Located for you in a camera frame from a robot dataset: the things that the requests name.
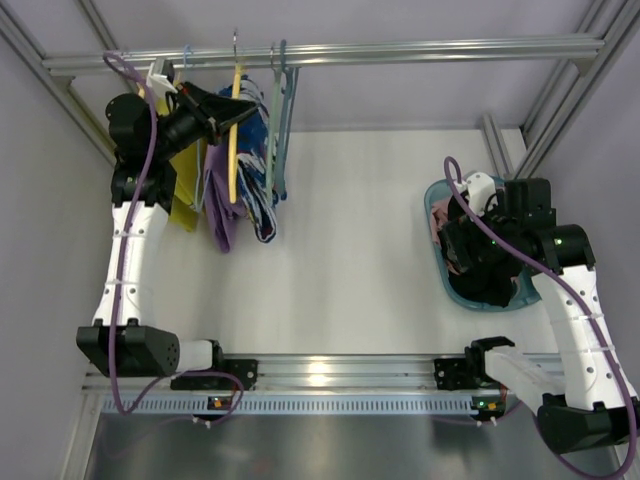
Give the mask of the yellow hanger with trousers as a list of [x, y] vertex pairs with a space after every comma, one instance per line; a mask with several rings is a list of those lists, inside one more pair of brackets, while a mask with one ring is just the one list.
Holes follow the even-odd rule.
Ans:
[[[234, 77], [231, 90], [231, 98], [237, 100], [240, 93], [240, 83], [242, 75], [242, 67], [238, 60], [237, 54], [238, 44], [238, 29], [235, 28], [233, 32], [233, 53], [234, 53]], [[231, 126], [229, 133], [229, 146], [228, 146], [228, 187], [229, 187], [229, 200], [232, 204], [237, 201], [237, 139], [238, 139], [238, 126], [236, 124]]]

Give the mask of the blue white patterned trousers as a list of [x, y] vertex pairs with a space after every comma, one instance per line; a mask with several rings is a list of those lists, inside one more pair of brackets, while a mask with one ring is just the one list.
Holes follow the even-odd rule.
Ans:
[[229, 202], [228, 184], [222, 181], [225, 192], [222, 197], [224, 221], [231, 221], [231, 234], [235, 234], [236, 222], [248, 219], [254, 234], [261, 243], [271, 242], [277, 234], [275, 205], [278, 197], [267, 197], [267, 147], [269, 112], [264, 94], [248, 75], [240, 80], [239, 99], [254, 102], [257, 111], [238, 127], [236, 177], [237, 202]]

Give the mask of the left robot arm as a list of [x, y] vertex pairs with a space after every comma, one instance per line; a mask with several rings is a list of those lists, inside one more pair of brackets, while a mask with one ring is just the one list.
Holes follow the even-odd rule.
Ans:
[[184, 341], [156, 327], [152, 276], [172, 211], [177, 178], [172, 159], [201, 139], [218, 144], [257, 105], [191, 82], [179, 84], [168, 97], [166, 115], [133, 93], [115, 97], [105, 109], [116, 158], [112, 248], [101, 300], [90, 325], [78, 329], [76, 344], [106, 377], [206, 371], [223, 359], [215, 340]]

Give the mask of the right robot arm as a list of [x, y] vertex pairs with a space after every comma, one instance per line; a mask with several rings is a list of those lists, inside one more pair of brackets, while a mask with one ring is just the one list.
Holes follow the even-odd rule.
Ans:
[[434, 218], [448, 286], [467, 301], [506, 308], [533, 290], [550, 320], [564, 376], [556, 379], [504, 336], [465, 350], [470, 377], [511, 390], [558, 455], [639, 440], [639, 397], [618, 362], [599, 303], [584, 229], [561, 225], [545, 179], [497, 183], [476, 173], [447, 184]]

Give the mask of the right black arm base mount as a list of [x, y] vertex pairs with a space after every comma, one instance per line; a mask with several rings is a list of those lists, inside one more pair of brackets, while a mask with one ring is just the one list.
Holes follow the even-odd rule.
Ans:
[[437, 358], [433, 361], [438, 390], [461, 391], [480, 388], [477, 365], [466, 358]]

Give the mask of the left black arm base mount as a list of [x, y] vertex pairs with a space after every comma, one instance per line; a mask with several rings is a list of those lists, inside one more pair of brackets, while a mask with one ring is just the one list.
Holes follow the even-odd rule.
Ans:
[[228, 378], [236, 378], [245, 391], [252, 390], [259, 373], [259, 361], [255, 358], [226, 358], [214, 370], [205, 370], [202, 374], [180, 374], [170, 382], [174, 391], [223, 391], [238, 390], [237, 383]]

